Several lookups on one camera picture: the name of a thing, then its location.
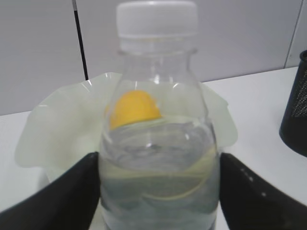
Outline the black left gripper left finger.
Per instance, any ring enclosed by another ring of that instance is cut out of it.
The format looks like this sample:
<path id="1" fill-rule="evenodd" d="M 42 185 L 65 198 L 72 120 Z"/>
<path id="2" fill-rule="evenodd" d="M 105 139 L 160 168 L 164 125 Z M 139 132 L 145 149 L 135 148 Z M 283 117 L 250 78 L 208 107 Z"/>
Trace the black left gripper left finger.
<path id="1" fill-rule="evenodd" d="M 58 179 L 0 213 L 2 230 L 87 230 L 100 197 L 98 152 Z"/>

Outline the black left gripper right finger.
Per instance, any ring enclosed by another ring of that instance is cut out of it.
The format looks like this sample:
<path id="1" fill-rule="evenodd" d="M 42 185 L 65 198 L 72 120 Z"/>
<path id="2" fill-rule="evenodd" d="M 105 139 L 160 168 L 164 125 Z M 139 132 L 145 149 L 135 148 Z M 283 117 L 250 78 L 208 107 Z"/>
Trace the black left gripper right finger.
<path id="1" fill-rule="evenodd" d="M 307 207 L 230 153 L 220 157 L 220 203 L 231 230 L 305 230 Z"/>

